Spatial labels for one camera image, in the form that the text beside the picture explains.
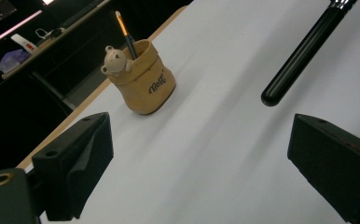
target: pen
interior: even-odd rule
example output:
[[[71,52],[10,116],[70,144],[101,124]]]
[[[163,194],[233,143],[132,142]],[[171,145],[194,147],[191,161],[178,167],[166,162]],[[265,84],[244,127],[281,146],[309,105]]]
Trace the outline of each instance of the pen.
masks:
[[[127,43],[128,49],[130,50],[131,56],[134,60],[136,60],[137,55],[136,55],[136,51],[134,50],[133,43],[131,41],[131,36],[128,34],[128,31],[124,25],[124,21],[122,20],[121,14],[118,11],[116,11],[116,16],[119,26],[121,27],[122,33],[124,34],[125,41]]]
[[[357,0],[331,0],[320,19],[261,94],[264,105],[279,104],[313,56],[323,46]]]

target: white table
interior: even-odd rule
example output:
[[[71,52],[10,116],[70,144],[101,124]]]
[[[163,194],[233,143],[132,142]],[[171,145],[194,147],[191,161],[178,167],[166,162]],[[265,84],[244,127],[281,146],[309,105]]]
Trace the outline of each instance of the white table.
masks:
[[[286,153],[296,113],[360,137],[360,1],[283,100],[260,101],[328,4],[194,0],[153,41],[177,81],[165,105],[137,115],[109,85],[77,117],[109,112],[114,159],[72,223],[344,223]]]

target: background desk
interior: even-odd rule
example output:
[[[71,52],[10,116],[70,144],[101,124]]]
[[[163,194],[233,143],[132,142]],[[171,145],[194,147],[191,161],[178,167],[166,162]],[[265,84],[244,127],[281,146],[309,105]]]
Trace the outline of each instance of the background desk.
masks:
[[[75,223],[343,223],[286,157],[296,113],[360,137],[360,1],[275,107],[260,94],[327,1],[195,0],[154,45],[177,87],[139,116],[108,85],[114,159]]]

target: pen holder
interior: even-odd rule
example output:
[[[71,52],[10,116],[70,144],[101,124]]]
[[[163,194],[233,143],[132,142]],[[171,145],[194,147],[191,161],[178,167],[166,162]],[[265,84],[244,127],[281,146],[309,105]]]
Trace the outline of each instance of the pen holder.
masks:
[[[128,48],[121,51],[107,46],[101,71],[121,92],[130,110],[146,115],[165,103],[176,83],[150,41],[140,40],[133,46],[134,61]]]

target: brown pen holder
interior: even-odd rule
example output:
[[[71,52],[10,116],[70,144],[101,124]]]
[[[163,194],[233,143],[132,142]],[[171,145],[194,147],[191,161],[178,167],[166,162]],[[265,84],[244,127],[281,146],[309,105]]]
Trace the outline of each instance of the brown pen holder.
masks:
[[[150,41],[140,40],[133,46],[137,55],[134,61],[128,48],[106,47],[102,72],[121,92],[130,110],[146,115],[165,103],[176,83]]]

